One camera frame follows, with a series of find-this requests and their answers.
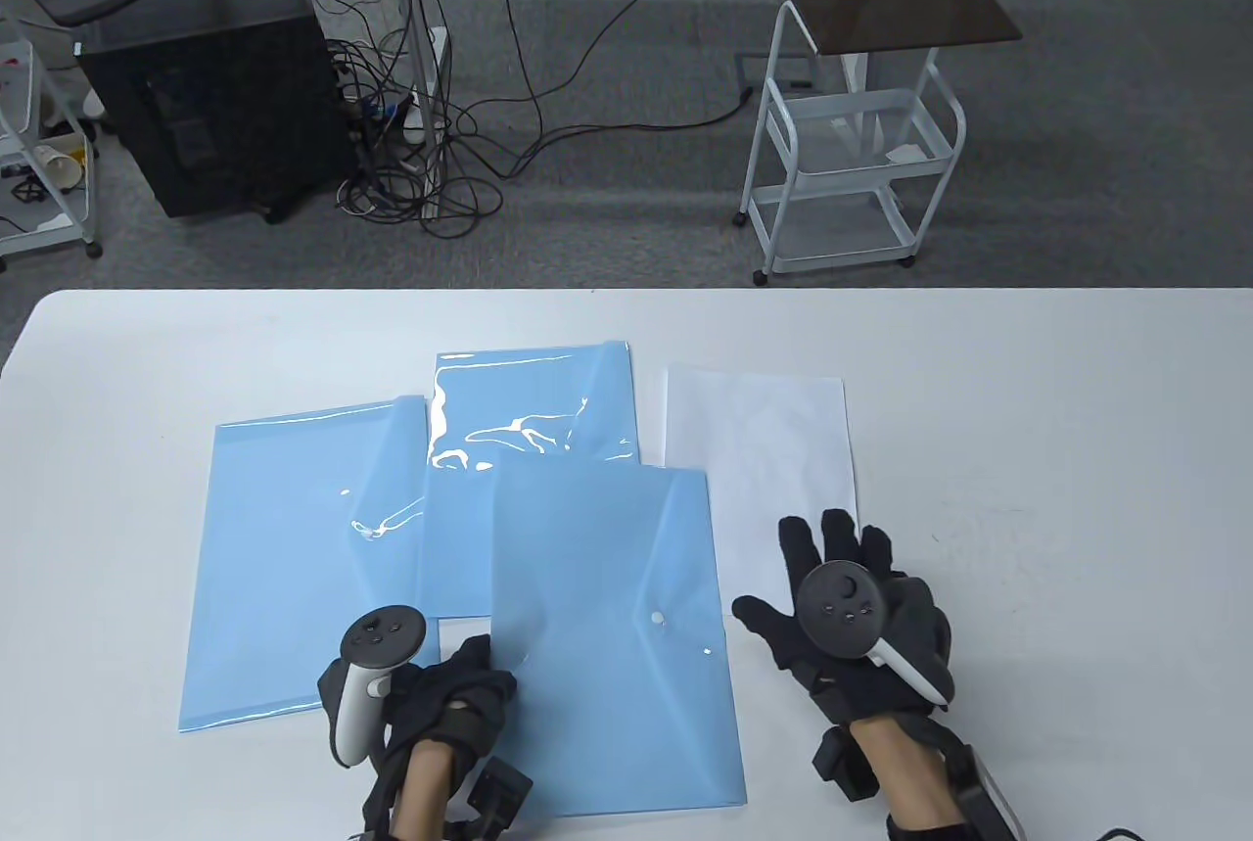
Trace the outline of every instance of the glove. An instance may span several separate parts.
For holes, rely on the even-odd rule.
[[[936,608],[926,583],[892,569],[887,534],[866,525],[858,543],[848,513],[831,509],[822,514],[822,536],[827,560],[856,562],[880,582],[891,614],[885,638],[917,643],[915,652],[933,659],[937,671],[947,676],[952,640],[949,619]],[[819,564],[809,524],[794,516],[781,520],[779,546],[794,604],[801,582]],[[739,597],[730,612],[749,632],[766,639],[779,671],[792,672],[833,724],[847,726],[893,712],[925,716],[933,709],[891,668],[876,667],[868,658],[845,661],[826,654],[804,634],[794,615],[784,615],[757,597]]]
[[[388,812],[405,782],[408,755],[424,739],[452,747],[455,768],[449,797],[466,775],[491,752],[505,728],[505,706],[517,689],[510,672],[491,669],[491,637],[469,638],[449,661],[420,668],[407,664],[392,672],[391,693],[383,699],[383,722],[391,724],[378,777],[362,815],[366,830],[386,837]]]

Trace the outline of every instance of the black pc case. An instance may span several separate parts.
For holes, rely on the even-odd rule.
[[[309,0],[140,0],[75,51],[170,217],[282,211],[356,167]]]

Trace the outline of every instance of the white table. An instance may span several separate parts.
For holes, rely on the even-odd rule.
[[[865,519],[949,609],[949,722],[1034,841],[1247,833],[1253,293],[779,290],[44,300],[0,373],[0,837],[358,830],[371,773],[321,714],[175,733],[213,425],[425,391],[437,350],[610,337],[645,461],[670,362],[843,376]],[[748,805],[548,835],[882,837],[809,768],[817,709],[728,635]]]

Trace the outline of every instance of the light blue document folder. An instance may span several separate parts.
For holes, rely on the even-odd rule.
[[[491,613],[491,499],[514,460],[639,460],[625,342],[441,355],[431,397],[421,608]]]
[[[180,731],[317,707],[348,624],[415,603],[426,441],[421,397],[217,429]]]
[[[497,756],[524,813],[743,805],[704,474],[523,459],[496,480]]]

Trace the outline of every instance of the paper cup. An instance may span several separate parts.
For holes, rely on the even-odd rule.
[[[83,179],[83,165],[79,160],[50,145],[43,143],[36,145],[35,160],[44,167],[53,184],[63,192],[70,191]]]

